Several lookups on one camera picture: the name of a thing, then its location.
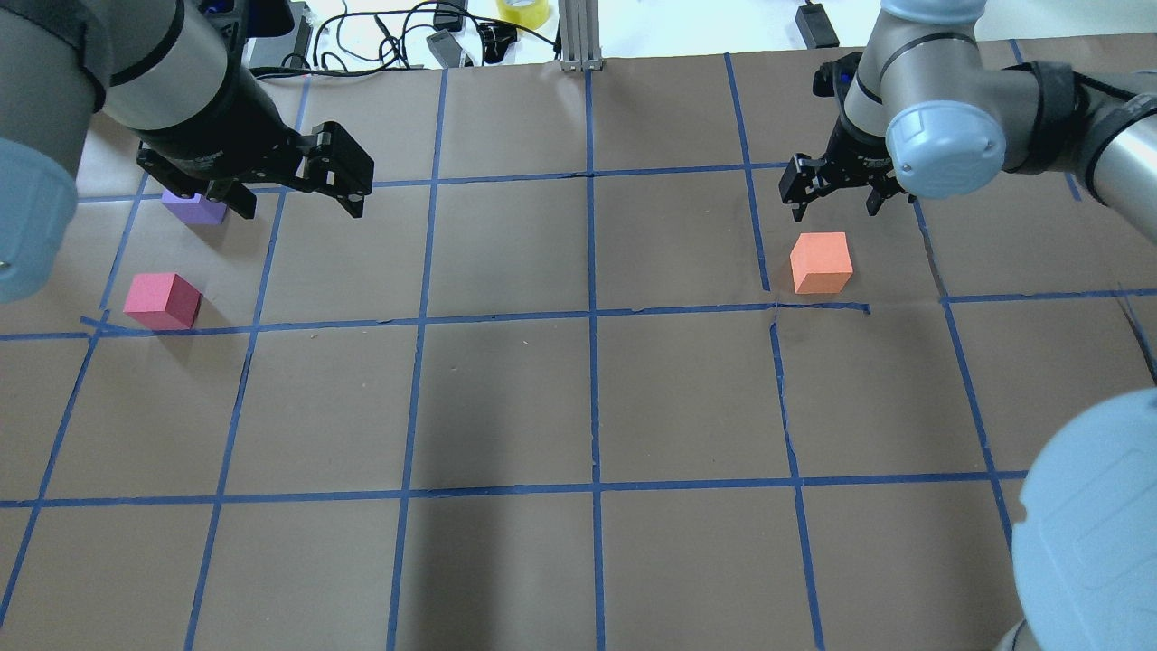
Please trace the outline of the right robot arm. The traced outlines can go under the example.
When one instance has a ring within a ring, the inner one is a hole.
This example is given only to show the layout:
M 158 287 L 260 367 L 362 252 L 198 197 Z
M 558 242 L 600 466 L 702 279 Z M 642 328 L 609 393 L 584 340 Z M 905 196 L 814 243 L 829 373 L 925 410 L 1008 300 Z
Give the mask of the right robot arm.
M 801 220 L 841 188 L 963 197 L 1001 172 L 1073 173 L 1154 241 L 1154 71 L 1095 77 L 1069 62 L 983 67 L 983 1 L 884 1 L 864 51 L 823 62 L 839 118 L 778 191 Z M 1023 619 L 1001 650 L 1154 649 L 1154 389 L 1073 417 L 1036 457 L 1010 527 Z

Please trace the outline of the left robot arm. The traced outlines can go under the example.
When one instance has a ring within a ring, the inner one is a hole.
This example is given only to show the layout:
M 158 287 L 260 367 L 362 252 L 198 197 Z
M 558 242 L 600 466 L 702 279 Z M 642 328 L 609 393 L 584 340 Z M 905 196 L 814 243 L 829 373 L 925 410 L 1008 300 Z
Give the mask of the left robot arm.
M 52 275 L 94 114 L 133 133 L 137 164 L 177 197 L 252 219 L 249 186 L 277 183 L 360 219 L 373 158 L 338 123 L 293 130 L 242 62 L 246 40 L 297 24 L 287 1 L 5 1 L 3 302 Z

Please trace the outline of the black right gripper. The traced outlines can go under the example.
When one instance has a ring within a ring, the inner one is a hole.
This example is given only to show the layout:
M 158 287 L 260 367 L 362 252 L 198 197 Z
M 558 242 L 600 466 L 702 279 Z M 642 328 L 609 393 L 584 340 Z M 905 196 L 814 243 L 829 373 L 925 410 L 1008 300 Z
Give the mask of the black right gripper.
M 869 135 L 843 117 L 837 119 L 821 157 L 794 154 L 778 182 L 781 202 L 802 222 L 806 206 L 841 188 L 870 190 L 865 210 L 870 217 L 893 197 L 908 193 L 894 177 L 894 165 L 884 136 Z

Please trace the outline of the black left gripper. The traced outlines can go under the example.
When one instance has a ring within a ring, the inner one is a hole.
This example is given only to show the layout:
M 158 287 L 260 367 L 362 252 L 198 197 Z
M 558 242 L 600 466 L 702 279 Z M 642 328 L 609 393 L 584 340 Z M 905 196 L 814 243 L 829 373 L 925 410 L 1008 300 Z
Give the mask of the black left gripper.
M 214 172 L 201 178 L 185 172 L 146 143 L 137 149 L 137 165 L 174 197 L 201 194 L 245 220 L 256 217 L 258 206 L 248 183 L 320 193 L 334 199 L 352 219 L 363 217 L 364 198 L 373 193 L 373 158 L 340 123 L 322 123 L 310 135 L 288 130 L 280 145 L 258 154 L 237 173 Z

